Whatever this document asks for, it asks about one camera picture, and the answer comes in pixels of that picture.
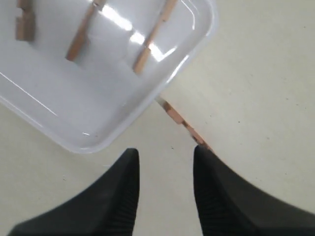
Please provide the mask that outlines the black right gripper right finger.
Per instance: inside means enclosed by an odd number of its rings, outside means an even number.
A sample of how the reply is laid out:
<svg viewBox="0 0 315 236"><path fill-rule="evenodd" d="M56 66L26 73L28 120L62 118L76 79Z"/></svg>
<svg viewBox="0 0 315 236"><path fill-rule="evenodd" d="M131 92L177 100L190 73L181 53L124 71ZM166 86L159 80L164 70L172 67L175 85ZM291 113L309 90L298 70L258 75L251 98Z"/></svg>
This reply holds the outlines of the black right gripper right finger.
<svg viewBox="0 0 315 236"><path fill-rule="evenodd" d="M250 184L196 146L193 190L204 236L313 236L315 215Z"/></svg>

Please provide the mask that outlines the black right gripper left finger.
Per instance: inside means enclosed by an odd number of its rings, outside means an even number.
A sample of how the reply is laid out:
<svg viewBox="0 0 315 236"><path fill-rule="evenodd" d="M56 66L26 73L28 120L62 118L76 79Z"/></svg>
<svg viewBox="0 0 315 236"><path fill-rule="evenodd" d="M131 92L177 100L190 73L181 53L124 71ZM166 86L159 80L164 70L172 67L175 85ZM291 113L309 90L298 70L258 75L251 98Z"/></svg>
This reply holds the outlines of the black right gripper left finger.
<svg viewBox="0 0 315 236"><path fill-rule="evenodd" d="M130 236L135 226L139 194L139 152L128 148L83 192L17 224L9 235Z"/></svg>

